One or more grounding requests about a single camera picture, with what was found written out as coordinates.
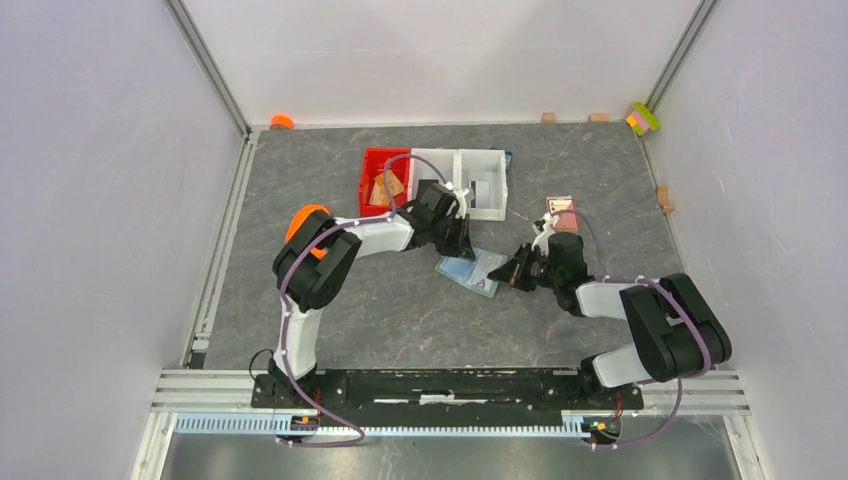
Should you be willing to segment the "gold credit card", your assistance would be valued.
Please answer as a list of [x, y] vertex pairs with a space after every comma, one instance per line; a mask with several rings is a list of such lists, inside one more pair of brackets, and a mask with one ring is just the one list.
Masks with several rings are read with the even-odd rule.
[[391, 170], [376, 175], [374, 184], [383, 185], [386, 191], [390, 192], [390, 197], [396, 197], [404, 192], [403, 183]]

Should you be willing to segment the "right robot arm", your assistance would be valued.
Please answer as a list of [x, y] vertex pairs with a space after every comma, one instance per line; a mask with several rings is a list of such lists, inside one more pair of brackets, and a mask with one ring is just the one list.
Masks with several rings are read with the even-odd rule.
[[573, 316], [627, 324], [629, 344], [582, 360], [577, 392], [585, 405], [602, 408], [618, 387], [703, 375], [730, 358], [726, 331], [687, 274], [598, 278], [588, 271], [580, 236], [555, 233], [547, 243], [547, 248], [522, 244], [487, 277], [524, 292], [549, 289]]

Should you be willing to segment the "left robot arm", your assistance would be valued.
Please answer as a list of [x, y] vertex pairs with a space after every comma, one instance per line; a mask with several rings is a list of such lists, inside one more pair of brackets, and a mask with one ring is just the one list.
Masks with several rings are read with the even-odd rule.
[[314, 394], [316, 342], [324, 309], [342, 289], [353, 263], [370, 255], [433, 245], [444, 257], [473, 260], [469, 188], [431, 181], [402, 206], [360, 218], [337, 217], [321, 205], [294, 216], [272, 271], [282, 304], [278, 345], [269, 362], [275, 392], [290, 407]]

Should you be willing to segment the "striped card in bin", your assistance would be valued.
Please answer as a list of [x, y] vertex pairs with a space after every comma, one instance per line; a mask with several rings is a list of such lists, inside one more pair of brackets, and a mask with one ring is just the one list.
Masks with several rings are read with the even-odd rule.
[[469, 182], [469, 190], [473, 194], [470, 201], [471, 208], [488, 209], [491, 207], [491, 183], [482, 180]]

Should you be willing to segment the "red playing card box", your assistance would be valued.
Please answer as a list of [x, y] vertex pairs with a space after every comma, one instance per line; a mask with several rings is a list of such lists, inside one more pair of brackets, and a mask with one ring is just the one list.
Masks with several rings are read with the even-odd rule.
[[552, 217], [555, 232], [577, 233], [579, 231], [579, 216], [575, 213], [574, 200], [571, 195], [549, 196], [546, 205]]

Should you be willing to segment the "white bin right compartment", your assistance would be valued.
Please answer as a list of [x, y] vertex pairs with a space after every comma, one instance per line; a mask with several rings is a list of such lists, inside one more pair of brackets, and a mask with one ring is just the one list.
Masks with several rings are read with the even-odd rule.
[[491, 183], [491, 207], [468, 207], [472, 220], [504, 221], [508, 199], [504, 150], [459, 149], [454, 161], [454, 180], [459, 187], [469, 188], [472, 180]]

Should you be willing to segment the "white bin compartment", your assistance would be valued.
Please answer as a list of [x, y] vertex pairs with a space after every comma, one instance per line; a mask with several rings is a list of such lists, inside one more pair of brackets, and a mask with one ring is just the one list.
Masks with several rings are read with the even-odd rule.
[[411, 159], [410, 180], [408, 184], [408, 198], [414, 199], [419, 190], [422, 180], [439, 181], [444, 178], [448, 182], [454, 181], [454, 161], [458, 154], [457, 149], [446, 148], [412, 148], [410, 153], [424, 158], [428, 161]]
[[508, 199], [504, 150], [459, 149], [454, 161], [454, 180], [459, 187], [469, 188], [472, 180], [491, 183], [491, 207], [468, 207], [472, 220], [504, 221]]

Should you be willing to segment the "white bin left compartment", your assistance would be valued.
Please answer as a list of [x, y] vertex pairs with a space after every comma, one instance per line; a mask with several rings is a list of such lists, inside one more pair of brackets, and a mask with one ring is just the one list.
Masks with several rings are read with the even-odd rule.
[[439, 181], [444, 178], [448, 182], [454, 181], [454, 161], [458, 154], [457, 149], [446, 148], [412, 148], [410, 153], [424, 158], [428, 161], [411, 159], [410, 180], [408, 184], [408, 198], [414, 199], [419, 190], [422, 180]]

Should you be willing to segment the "wooden piece in red bin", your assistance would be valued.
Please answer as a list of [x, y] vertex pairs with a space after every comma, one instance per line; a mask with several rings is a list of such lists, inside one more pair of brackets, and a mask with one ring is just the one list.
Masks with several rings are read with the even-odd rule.
[[368, 205], [374, 207], [386, 207], [390, 205], [390, 192], [383, 185], [374, 184], [368, 198]]

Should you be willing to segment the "red plastic bin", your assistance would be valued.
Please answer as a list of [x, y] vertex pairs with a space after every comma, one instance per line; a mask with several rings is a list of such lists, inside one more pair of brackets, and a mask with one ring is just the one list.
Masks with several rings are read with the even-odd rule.
[[359, 215], [377, 216], [390, 210], [389, 194], [397, 207], [411, 199], [413, 160], [408, 148], [368, 147], [364, 151], [359, 182]]

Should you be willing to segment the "wooden arch block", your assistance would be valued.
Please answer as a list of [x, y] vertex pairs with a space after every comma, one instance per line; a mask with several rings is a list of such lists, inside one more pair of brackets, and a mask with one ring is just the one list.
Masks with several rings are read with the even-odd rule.
[[670, 189], [667, 185], [658, 185], [656, 188], [656, 198], [660, 210], [664, 215], [669, 215], [675, 210], [675, 205], [671, 201]]

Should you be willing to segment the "wooden block right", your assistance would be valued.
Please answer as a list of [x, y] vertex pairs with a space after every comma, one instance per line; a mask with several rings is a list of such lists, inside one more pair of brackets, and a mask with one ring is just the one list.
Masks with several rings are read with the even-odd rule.
[[610, 121], [610, 116], [606, 113], [592, 113], [588, 116], [590, 123], [606, 123]]

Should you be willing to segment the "multicolour toy brick stack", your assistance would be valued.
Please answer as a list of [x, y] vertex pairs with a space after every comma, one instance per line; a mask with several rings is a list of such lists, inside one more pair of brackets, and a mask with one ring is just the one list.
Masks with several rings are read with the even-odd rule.
[[641, 102], [634, 102], [630, 113], [625, 118], [626, 123], [639, 137], [646, 133], [657, 131], [661, 128], [661, 122]]

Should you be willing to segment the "orange tape roll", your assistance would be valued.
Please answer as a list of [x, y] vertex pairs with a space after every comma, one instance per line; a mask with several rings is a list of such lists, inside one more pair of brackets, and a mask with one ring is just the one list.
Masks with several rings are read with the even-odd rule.
[[275, 115], [269, 123], [270, 130], [291, 130], [294, 128], [293, 120], [285, 115]]

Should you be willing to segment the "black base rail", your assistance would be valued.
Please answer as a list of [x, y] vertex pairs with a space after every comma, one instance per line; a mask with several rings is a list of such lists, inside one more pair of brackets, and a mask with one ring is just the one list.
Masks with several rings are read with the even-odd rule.
[[344, 411], [378, 404], [530, 403], [543, 410], [640, 410], [633, 385], [592, 386], [575, 369], [315, 369], [297, 381], [321, 406]]

